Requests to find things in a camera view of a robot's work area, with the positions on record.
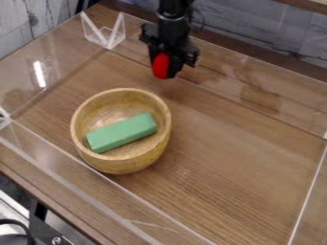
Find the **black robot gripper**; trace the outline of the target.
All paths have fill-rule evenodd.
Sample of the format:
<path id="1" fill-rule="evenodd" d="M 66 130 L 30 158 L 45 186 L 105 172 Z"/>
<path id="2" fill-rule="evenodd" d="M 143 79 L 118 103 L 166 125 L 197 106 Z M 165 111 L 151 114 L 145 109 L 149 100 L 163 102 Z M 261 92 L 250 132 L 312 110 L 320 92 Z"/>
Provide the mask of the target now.
<path id="1" fill-rule="evenodd" d="M 185 64 L 191 67 L 198 62 L 201 54 L 190 37 L 190 21 L 186 15 L 167 16 L 158 12 L 158 22 L 145 22 L 141 25 L 139 40 L 149 46 L 150 60 L 161 52 L 170 55 L 167 77 L 175 78 L 182 71 Z"/>

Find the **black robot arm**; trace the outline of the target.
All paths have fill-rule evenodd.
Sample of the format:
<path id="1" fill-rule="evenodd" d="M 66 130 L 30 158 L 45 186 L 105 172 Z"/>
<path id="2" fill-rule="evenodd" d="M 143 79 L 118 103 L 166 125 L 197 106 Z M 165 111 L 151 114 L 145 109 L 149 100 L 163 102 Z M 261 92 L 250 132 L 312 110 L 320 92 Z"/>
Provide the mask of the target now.
<path id="1" fill-rule="evenodd" d="M 194 0 L 161 0 L 158 22 L 143 23 L 139 40 L 149 47 L 153 73 L 171 79 L 198 62 L 201 54 L 190 37 Z"/>

